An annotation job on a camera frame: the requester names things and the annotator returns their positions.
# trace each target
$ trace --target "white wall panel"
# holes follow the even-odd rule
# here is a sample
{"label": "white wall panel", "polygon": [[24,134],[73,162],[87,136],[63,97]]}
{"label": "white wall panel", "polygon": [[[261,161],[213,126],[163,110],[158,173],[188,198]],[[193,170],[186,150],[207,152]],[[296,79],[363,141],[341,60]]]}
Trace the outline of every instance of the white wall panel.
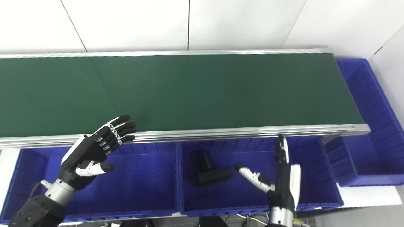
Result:
{"label": "white wall panel", "polygon": [[89,52],[187,50],[188,0],[63,0]]}
{"label": "white wall panel", "polygon": [[6,200],[8,187],[10,186],[19,155],[20,149],[0,150],[0,213]]}
{"label": "white wall panel", "polygon": [[0,53],[82,52],[58,0],[0,0]]}
{"label": "white wall panel", "polygon": [[[369,59],[398,120],[404,125],[404,27]],[[404,186],[397,186],[404,201]],[[368,196],[371,202],[374,197]],[[404,205],[376,206],[316,217],[318,227],[403,226]]]}
{"label": "white wall panel", "polygon": [[306,0],[191,0],[189,50],[280,49]]}
{"label": "white wall panel", "polygon": [[403,0],[307,0],[283,48],[369,58],[404,25]]}
{"label": "white wall panel", "polygon": [[404,27],[369,59],[401,126],[404,126]]}

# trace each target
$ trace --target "white robotic finger segment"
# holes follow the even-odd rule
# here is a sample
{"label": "white robotic finger segment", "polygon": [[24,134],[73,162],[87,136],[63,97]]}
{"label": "white robotic finger segment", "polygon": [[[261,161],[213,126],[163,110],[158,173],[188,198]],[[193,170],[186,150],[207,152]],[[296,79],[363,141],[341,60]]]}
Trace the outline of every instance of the white robotic finger segment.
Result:
{"label": "white robotic finger segment", "polygon": [[289,148],[285,137],[283,137],[283,150],[285,151],[286,163],[289,163]]}
{"label": "white robotic finger segment", "polygon": [[63,156],[61,164],[63,164],[66,159],[74,152],[74,150],[81,144],[81,142],[86,138],[86,135],[80,136],[80,138],[73,144],[73,146],[66,152]]}
{"label": "white robotic finger segment", "polygon": [[112,127],[115,127],[117,125],[120,125],[121,123],[125,123],[130,120],[129,115],[122,115],[117,118],[114,118],[113,120],[109,121],[107,124],[112,125]]}
{"label": "white robotic finger segment", "polygon": [[299,164],[293,164],[290,166],[290,193],[292,194],[295,202],[295,207],[299,202],[300,196],[300,181],[301,181],[301,168]]}
{"label": "white robotic finger segment", "polygon": [[234,164],[234,168],[248,181],[250,181],[254,186],[256,186],[261,191],[267,193],[268,191],[274,191],[275,185],[268,184],[267,182],[260,181],[260,173],[251,171],[249,168],[245,167],[240,163]]}
{"label": "white robotic finger segment", "polygon": [[126,124],[126,122],[124,122],[124,123],[122,123],[122,124],[119,124],[119,125],[115,126],[114,129],[118,130],[120,127],[122,127],[122,126],[125,125],[125,124]]}
{"label": "white robotic finger segment", "polygon": [[107,172],[111,172],[114,165],[111,162],[89,162],[86,168],[80,166],[76,168],[76,174],[82,177],[97,176]]}

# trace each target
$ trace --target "blue storage crate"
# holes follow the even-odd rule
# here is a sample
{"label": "blue storage crate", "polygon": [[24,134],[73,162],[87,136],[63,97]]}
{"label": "blue storage crate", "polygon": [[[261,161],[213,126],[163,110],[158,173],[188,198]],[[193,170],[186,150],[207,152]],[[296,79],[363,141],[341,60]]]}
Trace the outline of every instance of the blue storage crate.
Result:
{"label": "blue storage crate", "polygon": [[[8,224],[36,182],[54,182],[68,147],[21,150],[0,215]],[[176,143],[124,144],[107,159],[111,173],[97,176],[66,207],[68,221],[167,216],[178,211]],[[44,193],[40,187],[35,194]]]}
{"label": "blue storage crate", "polygon": [[336,59],[371,133],[325,145],[340,186],[404,184],[404,133],[366,59]]}
{"label": "blue storage crate", "polygon": [[[331,209],[343,205],[326,158],[320,137],[289,137],[291,163],[302,168],[298,210],[321,207]],[[276,182],[278,164],[274,156],[274,138],[189,141],[181,144],[180,204],[187,216],[216,216],[227,214],[261,213],[269,210],[267,195],[233,171],[231,179],[205,187],[193,184],[195,151],[210,151],[217,167],[233,166],[241,162]]]}

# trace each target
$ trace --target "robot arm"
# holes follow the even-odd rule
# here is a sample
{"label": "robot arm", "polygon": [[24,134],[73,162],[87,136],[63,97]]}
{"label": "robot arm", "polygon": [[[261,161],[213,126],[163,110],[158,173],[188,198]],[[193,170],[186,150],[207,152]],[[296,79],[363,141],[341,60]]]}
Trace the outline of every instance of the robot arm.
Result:
{"label": "robot arm", "polygon": [[299,202],[301,168],[289,163],[289,149],[286,139],[278,136],[276,141],[278,180],[276,185],[261,175],[236,163],[234,168],[261,191],[267,193],[271,202],[268,226],[292,227],[293,217]]}
{"label": "robot arm", "polygon": [[127,141],[135,139],[135,124],[129,115],[117,117],[93,135],[82,135],[65,154],[57,180],[41,183],[45,194],[28,199],[10,220],[11,227],[55,227],[65,218],[65,206],[72,196],[88,186],[97,175],[111,172],[114,165],[104,162],[107,155]]}

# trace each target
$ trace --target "robotic thumb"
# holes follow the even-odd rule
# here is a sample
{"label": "robotic thumb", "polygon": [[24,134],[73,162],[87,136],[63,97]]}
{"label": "robotic thumb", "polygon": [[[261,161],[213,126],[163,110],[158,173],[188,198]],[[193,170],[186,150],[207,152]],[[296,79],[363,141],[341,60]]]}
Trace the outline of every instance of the robotic thumb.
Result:
{"label": "robotic thumb", "polygon": [[114,170],[112,162],[83,161],[77,168],[76,174],[81,177],[97,176]]}

